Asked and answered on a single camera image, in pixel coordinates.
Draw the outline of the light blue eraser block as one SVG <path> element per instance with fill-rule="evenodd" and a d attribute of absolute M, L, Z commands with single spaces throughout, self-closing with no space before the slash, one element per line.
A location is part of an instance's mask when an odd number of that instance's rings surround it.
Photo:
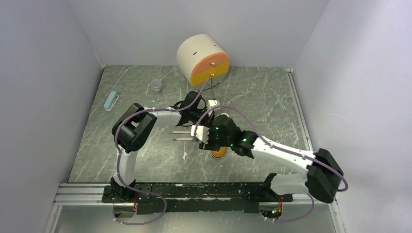
<path fill-rule="evenodd" d="M 111 91 L 103 105 L 104 109 L 108 112 L 112 110 L 114 105 L 116 104 L 117 100 L 119 99 L 119 95 L 116 91 Z"/>

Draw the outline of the small clear round jar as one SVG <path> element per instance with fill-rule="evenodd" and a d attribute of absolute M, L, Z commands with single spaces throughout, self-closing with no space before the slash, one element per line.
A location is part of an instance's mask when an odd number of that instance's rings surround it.
<path fill-rule="evenodd" d="M 161 80 L 152 80 L 150 87 L 155 93 L 160 93 L 163 90 L 163 84 Z"/>

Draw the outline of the orange canvas sneaker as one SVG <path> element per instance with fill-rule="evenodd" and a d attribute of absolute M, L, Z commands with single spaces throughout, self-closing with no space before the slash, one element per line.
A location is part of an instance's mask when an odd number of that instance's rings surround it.
<path fill-rule="evenodd" d="M 226 112 L 221 112 L 219 113 L 217 116 L 226 116 L 228 118 L 230 118 L 230 115 Z M 214 159 L 222 159 L 225 155 L 226 152 L 226 147 L 221 147 L 218 151 L 212 151 L 211 155 Z"/>

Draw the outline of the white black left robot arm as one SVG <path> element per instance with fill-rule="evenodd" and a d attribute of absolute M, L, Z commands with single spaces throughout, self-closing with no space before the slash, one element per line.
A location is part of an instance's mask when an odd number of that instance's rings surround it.
<path fill-rule="evenodd" d="M 123 202 L 134 197 L 137 153 L 153 128 L 192 126 L 210 108 L 211 103 L 196 91 L 190 91 L 183 100 L 166 108 L 148 108 L 133 103 L 112 129 L 118 152 L 116 170 L 110 181 L 115 196 Z"/>

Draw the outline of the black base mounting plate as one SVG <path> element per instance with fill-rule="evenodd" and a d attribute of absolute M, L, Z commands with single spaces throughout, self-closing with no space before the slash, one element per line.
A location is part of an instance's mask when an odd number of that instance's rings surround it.
<path fill-rule="evenodd" d="M 154 213 L 243 211 L 259 213 L 263 202 L 291 202 L 291 194 L 277 195 L 263 182 L 248 183 L 136 183 L 134 192 L 108 185 L 101 201 L 116 206 L 137 205 L 138 215 Z"/>

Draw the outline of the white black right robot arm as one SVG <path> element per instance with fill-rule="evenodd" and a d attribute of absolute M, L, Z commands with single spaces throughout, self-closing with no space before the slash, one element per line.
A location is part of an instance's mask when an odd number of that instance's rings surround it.
<path fill-rule="evenodd" d="M 203 150 L 230 148 L 239 156 L 265 159 L 293 171 L 289 175 L 269 175 L 262 195 L 273 201 L 285 194 L 310 194 L 318 201 L 332 203 L 343 181 L 343 170 L 326 149 L 309 151 L 274 142 L 254 131 L 241 130 L 223 115 L 208 126 L 193 126 L 191 136 Z"/>

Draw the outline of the white shoelace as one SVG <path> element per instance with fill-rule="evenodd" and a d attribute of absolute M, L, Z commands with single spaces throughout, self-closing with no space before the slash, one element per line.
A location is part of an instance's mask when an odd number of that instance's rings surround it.
<path fill-rule="evenodd" d="M 193 136 L 190 131 L 172 131 L 169 134 L 176 135 L 177 137 L 172 141 L 192 141 Z"/>

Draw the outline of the round cream drawer cabinet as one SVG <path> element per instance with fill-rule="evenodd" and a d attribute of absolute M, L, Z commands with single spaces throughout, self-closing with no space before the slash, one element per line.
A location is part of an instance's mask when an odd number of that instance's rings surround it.
<path fill-rule="evenodd" d="M 181 73 L 193 89 L 199 90 L 210 81 L 220 83 L 229 71 L 229 55 L 207 34 L 186 39 L 178 48 L 176 59 Z"/>

